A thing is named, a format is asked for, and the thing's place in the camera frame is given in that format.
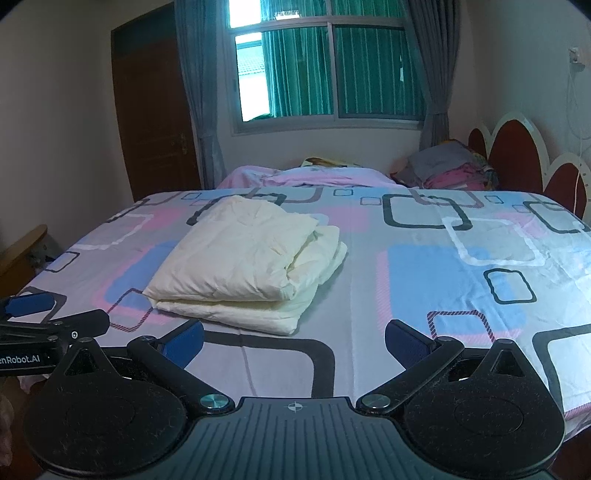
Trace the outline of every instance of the gray ribbed panel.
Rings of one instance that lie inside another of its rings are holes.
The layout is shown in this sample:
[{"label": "gray ribbed panel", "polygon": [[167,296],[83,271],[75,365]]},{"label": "gray ribbed panel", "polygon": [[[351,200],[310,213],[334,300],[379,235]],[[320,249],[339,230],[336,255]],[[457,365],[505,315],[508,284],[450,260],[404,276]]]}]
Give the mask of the gray ribbed panel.
[{"label": "gray ribbed panel", "polygon": [[[290,410],[294,402],[302,408]],[[456,478],[417,457],[392,422],[356,414],[345,398],[246,398],[230,415],[199,421],[166,460],[125,480]],[[530,479],[552,477],[543,472]]]}]

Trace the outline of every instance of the black disc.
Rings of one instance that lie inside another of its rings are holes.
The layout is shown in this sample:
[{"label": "black disc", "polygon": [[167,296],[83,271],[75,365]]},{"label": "black disc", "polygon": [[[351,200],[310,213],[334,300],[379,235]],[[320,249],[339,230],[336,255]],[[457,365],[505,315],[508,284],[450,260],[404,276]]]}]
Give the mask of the black disc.
[{"label": "black disc", "polygon": [[562,442],[551,397],[522,379],[494,375],[419,392],[404,413],[413,444],[442,469],[467,478],[514,478],[543,467]]},{"label": "black disc", "polygon": [[24,434],[31,453],[54,472],[123,476],[170,451],[185,423],[183,404],[169,391],[94,373],[42,391],[25,416]]}]

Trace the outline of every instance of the window pane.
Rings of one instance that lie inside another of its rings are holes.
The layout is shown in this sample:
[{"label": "window pane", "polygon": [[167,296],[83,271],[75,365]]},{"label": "window pane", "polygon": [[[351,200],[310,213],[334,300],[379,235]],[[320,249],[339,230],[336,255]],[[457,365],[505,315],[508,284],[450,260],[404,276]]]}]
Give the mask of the window pane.
[{"label": "window pane", "polygon": [[333,0],[334,15],[369,15],[402,17],[398,0]]},{"label": "window pane", "polygon": [[331,115],[328,52],[326,27],[236,37],[242,119]]},{"label": "window pane", "polygon": [[404,30],[335,28],[341,114],[424,118]]},{"label": "window pane", "polygon": [[229,0],[230,27],[326,15],[324,0]]}]

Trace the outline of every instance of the silver bolt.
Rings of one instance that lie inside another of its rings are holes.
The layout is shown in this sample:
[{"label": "silver bolt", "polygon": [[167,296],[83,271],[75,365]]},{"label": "silver bolt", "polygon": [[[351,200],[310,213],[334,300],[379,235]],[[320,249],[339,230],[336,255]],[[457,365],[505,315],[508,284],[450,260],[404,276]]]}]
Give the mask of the silver bolt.
[{"label": "silver bolt", "polygon": [[210,393],[201,397],[199,403],[208,410],[221,410],[228,406],[230,399],[219,393]]},{"label": "silver bolt", "polygon": [[390,399],[386,395],[372,394],[364,396],[361,403],[370,410],[382,410],[390,405]]}]

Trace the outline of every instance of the patterned bed sheet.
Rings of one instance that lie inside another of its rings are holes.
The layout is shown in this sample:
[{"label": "patterned bed sheet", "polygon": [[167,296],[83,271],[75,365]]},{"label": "patterned bed sheet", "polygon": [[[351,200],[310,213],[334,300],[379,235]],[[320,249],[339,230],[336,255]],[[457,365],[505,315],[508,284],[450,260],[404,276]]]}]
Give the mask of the patterned bed sheet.
[{"label": "patterned bed sheet", "polygon": [[398,318],[466,346],[515,339],[563,409],[572,436],[591,423],[591,229],[556,202],[515,192],[274,187],[155,194],[73,245],[26,292],[50,292],[30,321],[103,309],[103,346],[162,336],[185,319],[142,296],[199,217],[233,194],[336,225],[349,254],[289,338],[204,322],[187,369],[242,396],[355,401],[402,371],[384,345]]}]

